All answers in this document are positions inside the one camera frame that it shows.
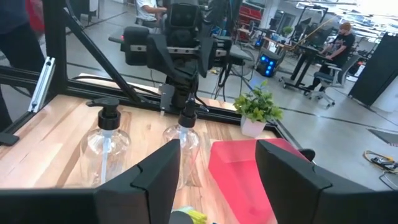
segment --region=man in black t-shirt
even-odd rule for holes
[[[337,67],[341,68],[348,60],[349,52],[351,51],[352,46],[355,42],[355,36],[351,33],[351,24],[349,22],[345,22],[340,26],[338,31],[338,35],[336,39],[326,46],[321,54],[328,52],[329,50],[332,52],[331,55],[326,56],[326,58],[330,59],[331,62]],[[329,74],[330,68],[327,65],[322,65],[319,72]],[[319,84],[321,80],[319,78],[314,78],[312,81],[312,85],[308,86],[308,90],[314,90]],[[325,91],[324,87],[321,87],[319,91]]]

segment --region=black bracket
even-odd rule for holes
[[[161,92],[160,108],[162,111],[169,111],[170,105],[172,104],[175,87],[169,84],[161,84],[159,90]]]
[[[19,136],[8,133],[0,133],[0,145],[13,146],[19,141]]]

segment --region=wooden tabletop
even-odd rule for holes
[[[204,100],[212,106],[232,107],[216,100]],[[86,102],[86,99],[58,95],[16,132],[21,138],[16,145],[1,146],[0,188],[79,187],[80,141],[89,130],[97,127],[100,110],[87,107]],[[129,156],[123,161],[127,168],[163,145],[163,131],[177,124],[176,116],[161,116],[156,111],[126,106],[120,106],[119,110],[122,114],[120,128],[132,140]],[[208,215],[209,223],[238,223],[207,166],[214,141],[250,138],[241,134],[239,126],[231,124],[198,120],[194,129],[201,137],[201,150],[192,177],[194,186],[185,187],[176,195],[175,208],[193,206]],[[259,138],[275,138],[275,135],[264,131]]]
[[[278,42],[278,41],[276,41],[276,40],[272,40],[271,38],[266,37],[266,36],[264,36],[263,39],[264,39],[264,40],[267,40],[267,41],[269,41],[269,42],[272,42],[272,43],[274,43],[274,44],[277,44],[279,47],[284,47],[284,48],[286,48],[286,49],[292,48],[292,46],[290,46],[289,44],[282,44],[282,43],[280,43],[280,42]]]
[[[244,32],[245,34],[250,34],[250,30],[245,29],[245,28],[238,28],[237,31],[238,32]]]

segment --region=potted plant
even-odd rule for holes
[[[289,34],[291,34],[293,32],[293,28],[292,27],[284,27],[282,29],[282,35],[284,37],[287,37]]]
[[[272,100],[272,93],[264,89],[266,81],[256,86],[252,92],[235,99],[236,112],[242,115],[241,131],[245,136],[258,137],[267,121],[282,119],[282,110]]]

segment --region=black pump head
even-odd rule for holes
[[[193,128],[195,126],[195,122],[198,117],[195,107],[195,97],[193,94],[190,94],[188,100],[185,102],[185,108],[181,112],[178,119],[179,125],[183,126],[184,128]]]
[[[101,98],[86,103],[88,107],[102,106],[98,112],[98,127],[103,130],[116,130],[120,127],[121,114],[118,111],[120,102],[116,98]]]

